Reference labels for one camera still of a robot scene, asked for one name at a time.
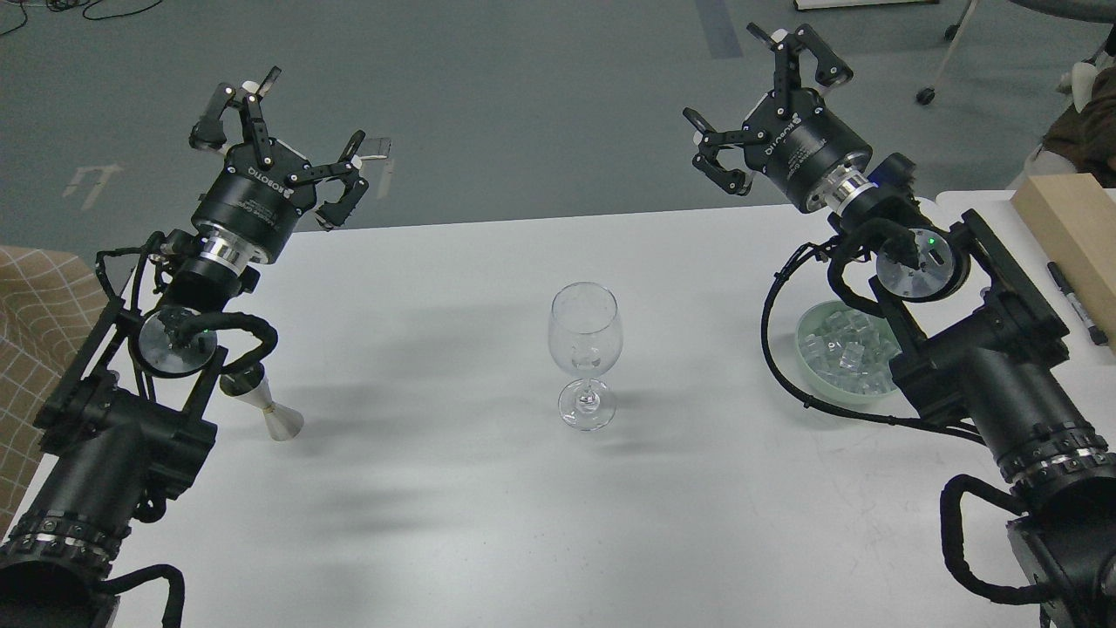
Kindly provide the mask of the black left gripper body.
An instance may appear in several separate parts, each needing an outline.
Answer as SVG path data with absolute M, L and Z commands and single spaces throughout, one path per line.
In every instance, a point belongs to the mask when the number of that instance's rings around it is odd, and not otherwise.
M 254 247 L 252 262 L 270 265 L 282 254 L 304 211 L 314 206 L 310 184 L 294 187 L 291 174 L 302 174 L 310 161 L 282 141 L 270 141 L 271 166 L 256 160 L 248 142 L 227 151 L 223 170 L 200 196 L 191 218 L 201 234 L 222 229 Z

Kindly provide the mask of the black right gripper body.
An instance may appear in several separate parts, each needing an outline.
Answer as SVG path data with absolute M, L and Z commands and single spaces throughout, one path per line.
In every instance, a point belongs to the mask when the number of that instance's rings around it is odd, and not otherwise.
M 745 147 L 745 165 L 764 174 L 804 214 L 820 210 L 814 189 L 839 166 L 864 170 L 873 148 L 848 124 L 828 110 L 820 91 L 799 88 L 786 108 L 789 118 L 777 116 L 776 99 L 757 102 L 742 131 L 762 134 L 757 146 Z

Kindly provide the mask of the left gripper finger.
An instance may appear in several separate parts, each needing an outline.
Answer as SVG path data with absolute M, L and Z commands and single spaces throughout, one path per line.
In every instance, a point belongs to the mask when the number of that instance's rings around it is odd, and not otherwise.
M 299 215 L 312 210 L 319 226 L 327 231 L 341 228 L 347 222 L 368 190 L 368 182 L 362 176 L 360 166 L 355 163 L 357 151 L 365 139 L 366 132 L 356 131 L 334 163 L 312 166 L 307 162 L 288 175 L 288 184 L 292 190 L 289 202 Z M 325 201 L 320 206 L 315 206 L 316 186 L 323 181 L 339 181 L 344 190 L 335 201 Z
M 262 100 L 280 75 L 282 69 L 275 66 L 258 85 L 248 83 L 248 86 L 234 87 L 220 83 L 190 132 L 190 147 L 227 154 L 231 144 L 228 143 L 222 116 L 232 108 L 239 114 L 242 141 L 254 149 L 254 162 L 263 167 L 275 166 L 275 151 L 262 114 Z

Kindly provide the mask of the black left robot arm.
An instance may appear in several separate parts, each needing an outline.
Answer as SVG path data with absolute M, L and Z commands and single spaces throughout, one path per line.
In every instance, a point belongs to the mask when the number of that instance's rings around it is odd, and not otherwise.
M 215 444 L 212 394 L 262 409 L 275 439 L 304 428 L 269 392 L 275 327 L 227 306 L 254 291 L 258 265 L 275 263 L 304 215 L 323 230 L 350 218 L 368 190 L 365 132 L 315 166 L 268 131 L 262 102 L 279 76 L 219 84 L 192 128 L 192 147 L 223 158 L 192 232 L 96 257 L 108 305 L 33 421 L 56 464 L 3 542 L 4 627 L 107 627 L 125 592 L 155 580 L 167 584 L 160 624 L 180 627 L 177 568 L 110 571 L 132 523 L 155 523 L 193 485 Z

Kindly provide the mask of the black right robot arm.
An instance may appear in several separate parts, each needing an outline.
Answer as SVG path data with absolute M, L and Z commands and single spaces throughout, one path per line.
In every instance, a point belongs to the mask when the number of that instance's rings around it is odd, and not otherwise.
M 992 603 L 1040 608 L 1043 627 L 1112 627 L 1113 452 L 1054 377 L 1068 327 L 977 211 L 941 229 L 913 191 L 915 164 L 873 149 L 824 100 L 853 69 L 812 25 L 769 33 L 772 86 L 738 131 L 692 108 L 693 166 L 727 194 L 764 175 L 805 214 L 828 211 L 833 239 L 807 242 L 775 276 L 760 319 L 764 361 L 808 408 L 985 445 L 1010 489 L 969 474 L 939 500 L 943 561 L 958 584 Z M 913 419 L 837 408 L 789 381 L 771 354 L 776 298 L 809 258 L 828 263 L 841 303 L 881 318 L 898 342 L 892 379 Z

